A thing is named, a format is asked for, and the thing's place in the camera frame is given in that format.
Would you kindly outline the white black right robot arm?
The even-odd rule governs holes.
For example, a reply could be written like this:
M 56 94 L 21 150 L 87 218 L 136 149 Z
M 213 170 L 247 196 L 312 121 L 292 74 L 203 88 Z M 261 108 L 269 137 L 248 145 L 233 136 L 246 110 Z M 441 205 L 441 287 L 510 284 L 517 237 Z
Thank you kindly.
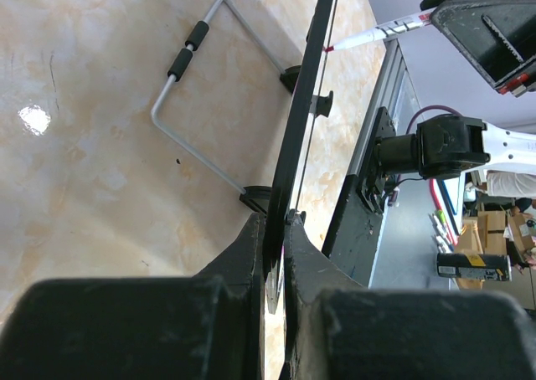
M 535 0 L 423 0 L 391 33 L 434 26 L 500 95 L 535 90 Z M 535 137 L 457 112 L 418 124 L 414 134 L 378 139 L 375 158 L 387 174 L 450 179 L 479 167 L 533 174 Z

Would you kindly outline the black framed whiteboard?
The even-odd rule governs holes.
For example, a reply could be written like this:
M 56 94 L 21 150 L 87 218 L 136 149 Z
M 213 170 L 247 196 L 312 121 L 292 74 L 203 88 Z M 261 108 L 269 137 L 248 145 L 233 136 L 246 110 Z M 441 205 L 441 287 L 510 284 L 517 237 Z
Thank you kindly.
M 262 244 L 263 274 L 266 285 L 265 297 L 270 313 L 276 312 L 282 289 L 283 234 L 291 211 L 296 175 L 299 167 L 303 166 L 307 159 L 307 154 L 302 150 L 302 144 L 306 138 L 306 131 L 314 127 L 316 117 L 328 116 L 332 106 L 332 95 L 321 97 L 316 95 L 314 90 L 315 86 L 323 81 L 323 77 L 317 73 L 317 68 L 324 67 L 326 63 L 322 46 L 325 40 L 331 36 L 337 3 L 338 0 L 317 0 L 307 33 L 307 45 L 303 60 L 298 66 L 284 69 L 235 5 L 230 0 L 215 0 L 206 15 L 193 27 L 183 48 L 169 68 L 166 84 L 151 108 L 151 119 L 156 128 L 238 191 L 240 200 L 244 205 L 254 212 L 265 215 L 267 234 Z M 183 77 L 194 53 L 209 32 L 210 21 L 221 6 L 226 6 L 232 12 L 250 38 L 269 58 L 280 74 L 281 83 L 292 96 L 288 121 L 270 187 L 243 187 L 239 185 L 231 176 L 189 145 L 158 116 L 170 89 Z

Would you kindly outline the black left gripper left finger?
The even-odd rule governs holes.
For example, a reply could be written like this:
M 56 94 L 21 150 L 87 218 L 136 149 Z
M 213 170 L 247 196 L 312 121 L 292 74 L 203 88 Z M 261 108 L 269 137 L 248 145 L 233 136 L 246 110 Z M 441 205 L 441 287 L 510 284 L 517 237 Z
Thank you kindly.
M 191 277 L 32 285 L 1 333 L 2 378 L 262 378 L 264 229 L 252 214 Z

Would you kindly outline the magenta capped marker pen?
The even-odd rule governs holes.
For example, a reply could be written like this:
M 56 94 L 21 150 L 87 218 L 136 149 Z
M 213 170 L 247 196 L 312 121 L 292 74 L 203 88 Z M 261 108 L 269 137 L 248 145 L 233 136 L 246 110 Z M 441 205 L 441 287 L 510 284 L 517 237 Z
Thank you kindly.
M 376 41 L 391 40 L 403 33 L 429 25 L 432 12 L 433 10 L 429 9 L 379 24 L 361 33 L 346 37 L 335 44 L 328 45 L 324 48 L 324 51 L 330 53 L 332 51 L 352 49 Z

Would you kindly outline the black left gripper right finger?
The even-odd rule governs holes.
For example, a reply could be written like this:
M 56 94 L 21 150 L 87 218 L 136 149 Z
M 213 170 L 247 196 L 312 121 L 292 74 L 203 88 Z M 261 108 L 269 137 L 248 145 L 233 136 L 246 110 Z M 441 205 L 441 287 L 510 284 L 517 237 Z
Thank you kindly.
M 285 379 L 532 379 L 535 328 L 501 293 L 369 290 L 284 235 Z

